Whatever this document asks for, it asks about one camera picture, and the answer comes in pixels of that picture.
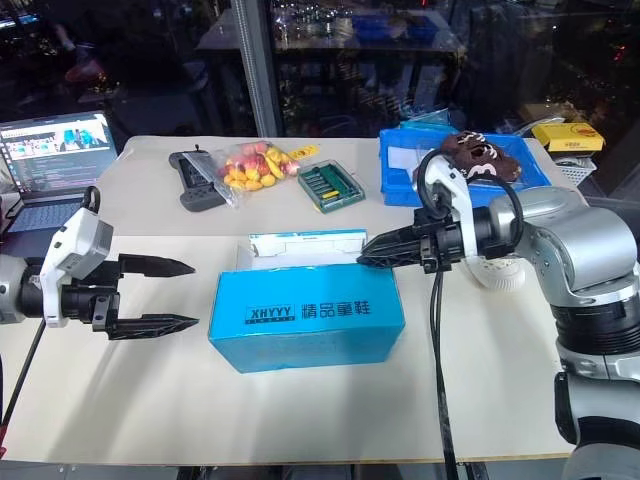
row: white table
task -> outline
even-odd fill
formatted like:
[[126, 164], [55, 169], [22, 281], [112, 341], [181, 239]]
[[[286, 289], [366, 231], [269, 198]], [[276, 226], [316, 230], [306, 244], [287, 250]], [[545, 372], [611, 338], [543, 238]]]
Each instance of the white table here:
[[[413, 209], [388, 207], [380, 193], [377, 139], [281, 138], [273, 142], [291, 151], [319, 146], [303, 164], [334, 159], [354, 174], [367, 200], [324, 215], [313, 208], [295, 179], [247, 195], [239, 209], [227, 206], [189, 213], [178, 197], [183, 192], [178, 172], [168, 162], [172, 152], [223, 148], [251, 141], [228, 137], [134, 137], [116, 163], [98, 182], [102, 192], [100, 216], [116, 235], [246, 235], [279, 231], [366, 228], [377, 234], [413, 223]], [[574, 188], [553, 164], [537, 140], [527, 140], [538, 164], [558, 186]]]
[[[125, 278], [121, 315], [173, 312], [201, 322], [130, 342], [108, 342], [79, 322], [47, 330], [5, 458], [182, 465], [441, 459], [426, 327], [432, 277], [419, 268], [396, 271], [406, 328], [387, 362], [241, 375], [207, 340], [217, 276], [233, 268], [235, 245], [233, 237], [114, 238], [114, 255], [164, 255], [197, 269], [174, 279]], [[527, 274], [525, 287], [510, 295], [481, 290], [461, 268], [445, 276], [443, 362], [460, 459], [571, 450], [554, 424], [554, 322], [533, 271]], [[37, 323], [2, 327], [6, 385], [15, 382]]]

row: robotic arm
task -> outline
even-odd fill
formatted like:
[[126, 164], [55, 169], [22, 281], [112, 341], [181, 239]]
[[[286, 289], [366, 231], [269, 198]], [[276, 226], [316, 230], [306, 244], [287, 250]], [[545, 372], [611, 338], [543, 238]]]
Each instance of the robotic arm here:
[[118, 318], [123, 274], [174, 277], [195, 270], [146, 255], [121, 254], [117, 261], [104, 261], [113, 227], [98, 218], [99, 205], [99, 193], [91, 187], [83, 206], [54, 234], [44, 259], [0, 255], [0, 324], [42, 317], [48, 327], [59, 328], [77, 319], [106, 332], [110, 340], [125, 340], [159, 337], [198, 323], [173, 314]]
[[436, 273], [476, 255], [528, 260], [558, 330], [556, 424], [576, 445], [564, 478], [640, 479], [640, 283], [627, 225], [556, 187], [472, 208], [464, 178], [439, 151], [417, 181], [424, 208], [414, 224], [376, 237], [358, 261]]

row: plastic bag of candy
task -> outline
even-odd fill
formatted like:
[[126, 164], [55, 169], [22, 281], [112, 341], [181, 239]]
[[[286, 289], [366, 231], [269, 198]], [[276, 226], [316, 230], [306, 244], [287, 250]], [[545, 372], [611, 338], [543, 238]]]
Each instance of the plastic bag of candy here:
[[236, 191], [253, 192], [298, 174], [300, 164], [270, 142], [233, 145], [211, 153], [218, 176]]

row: glass window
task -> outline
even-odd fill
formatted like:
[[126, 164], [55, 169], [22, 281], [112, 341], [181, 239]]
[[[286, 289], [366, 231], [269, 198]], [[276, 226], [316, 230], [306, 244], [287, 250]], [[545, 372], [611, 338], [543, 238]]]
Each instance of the glass window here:
[[500, 133], [562, 117], [606, 139], [596, 194], [640, 177], [637, 0], [272, 0], [269, 12], [285, 135], [376, 137], [440, 109]]
[[0, 1], [0, 122], [104, 109], [131, 135], [255, 135], [219, 0]]

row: yellow candy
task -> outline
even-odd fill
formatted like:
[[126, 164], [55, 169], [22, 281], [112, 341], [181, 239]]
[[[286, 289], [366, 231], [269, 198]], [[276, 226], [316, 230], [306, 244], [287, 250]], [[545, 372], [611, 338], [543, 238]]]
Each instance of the yellow candy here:
[[235, 180], [240, 180], [241, 182], [247, 181], [247, 176], [244, 172], [238, 170], [237, 168], [232, 168], [229, 170], [229, 175], [231, 175]]
[[272, 187], [276, 183], [276, 177], [273, 175], [265, 175], [260, 179], [260, 183], [265, 187]]
[[239, 180], [232, 180], [229, 186], [231, 188], [235, 188], [236, 190], [244, 190], [244, 183]]
[[276, 178], [284, 178], [284, 173], [282, 173], [280, 167], [278, 167], [278, 165], [273, 160], [267, 158], [267, 165], [269, 166], [269, 170], [271, 170], [271, 173], [273, 173]]
[[258, 173], [258, 170], [255, 168], [248, 168], [245, 170], [244, 174], [247, 176], [248, 180], [253, 180], [255, 182], [260, 180], [260, 173]]
[[247, 190], [260, 190], [262, 188], [262, 183], [256, 182], [255, 180], [247, 180], [247, 183], [244, 184]]

